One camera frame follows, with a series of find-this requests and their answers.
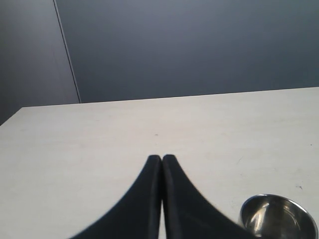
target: bowl rim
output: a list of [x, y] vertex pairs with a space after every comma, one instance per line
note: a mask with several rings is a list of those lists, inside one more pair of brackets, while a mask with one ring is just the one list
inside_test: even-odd
[[255, 196], [252, 196], [250, 198], [248, 198], [244, 203], [243, 205], [241, 206], [240, 208], [240, 223], [243, 225], [243, 227], [246, 229], [246, 226], [244, 224], [244, 220], [243, 220], [243, 210], [245, 208], [245, 206], [253, 199], [255, 198], [261, 198], [261, 197], [277, 197], [277, 198], [281, 198], [283, 200], [286, 200], [292, 204], [294, 204], [296, 207], [298, 207], [300, 210], [302, 210], [309, 218], [310, 218], [310, 221], [311, 223], [313, 224], [313, 227], [315, 229], [315, 239], [318, 239], [318, 227], [316, 225], [316, 222], [315, 220], [313, 219], [313, 217], [310, 215], [310, 213], [304, 209], [300, 204], [294, 202], [293, 200], [290, 200], [289, 198], [286, 198], [286, 197], [283, 197], [283, 196], [279, 196], [279, 195], [276, 195], [276, 194], [257, 194]]

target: white tabletop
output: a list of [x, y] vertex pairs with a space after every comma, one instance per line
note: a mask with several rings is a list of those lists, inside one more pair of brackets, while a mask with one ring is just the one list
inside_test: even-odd
[[166, 153], [235, 221], [272, 193], [319, 223], [319, 88], [307, 88], [23, 108], [0, 126], [0, 238], [74, 235]]

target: stainless steel bowl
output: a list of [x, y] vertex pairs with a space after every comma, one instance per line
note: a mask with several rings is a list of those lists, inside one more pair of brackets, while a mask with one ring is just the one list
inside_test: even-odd
[[318, 239], [318, 229], [310, 214], [297, 203], [276, 195], [249, 198], [240, 210], [240, 223], [257, 237]]

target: gray wall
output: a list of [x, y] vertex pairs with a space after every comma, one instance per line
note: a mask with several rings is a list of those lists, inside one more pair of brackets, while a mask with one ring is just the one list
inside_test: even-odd
[[52, 0], [0, 0], [0, 124], [24, 106], [78, 103]]
[[319, 86], [318, 0], [56, 0], [83, 102]]

